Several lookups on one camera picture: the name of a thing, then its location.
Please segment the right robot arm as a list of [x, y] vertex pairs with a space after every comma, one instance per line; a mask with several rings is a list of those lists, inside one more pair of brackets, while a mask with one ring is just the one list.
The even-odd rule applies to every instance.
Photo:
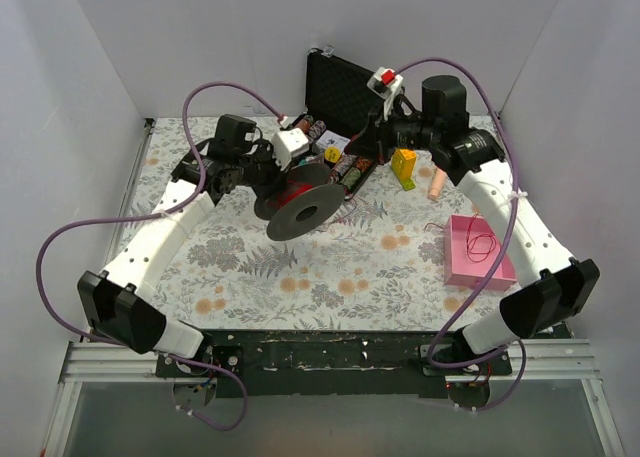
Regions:
[[383, 102], [369, 112], [348, 153], [387, 162], [397, 149], [429, 151], [436, 167], [502, 238], [520, 286], [497, 310], [457, 331], [454, 366], [475, 374], [494, 349], [580, 313], [600, 277], [598, 267], [590, 259], [577, 260], [552, 235], [526, 193], [514, 188], [515, 174], [502, 147], [489, 132], [470, 126], [460, 80], [451, 75], [425, 79], [420, 110], [407, 101], [401, 76], [389, 68], [379, 68], [367, 86]]

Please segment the grey cable spool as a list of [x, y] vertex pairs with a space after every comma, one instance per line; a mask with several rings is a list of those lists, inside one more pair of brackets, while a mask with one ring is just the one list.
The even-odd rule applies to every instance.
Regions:
[[256, 196], [255, 215], [268, 222], [266, 233], [273, 241], [303, 236], [326, 222], [341, 207], [344, 187], [329, 183], [330, 169], [310, 163], [290, 170], [275, 191]]

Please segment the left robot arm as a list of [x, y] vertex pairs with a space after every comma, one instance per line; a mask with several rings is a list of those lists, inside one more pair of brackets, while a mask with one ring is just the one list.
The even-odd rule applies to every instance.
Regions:
[[224, 115], [216, 133], [194, 146], [176, 166], [155, 211], [129, 244], [98, 274], [85, 272], [78, 292], [91, 327], [131, 350], [178, 355], [193, 377], [213, 363], [202, 332], [166, 317], [150, 304], [160, 277], [192, 230], [221, 198], [238, 186], [262, 187], [277, 181], [308, 140], [298, 130], [264, 137], [249, 119]]

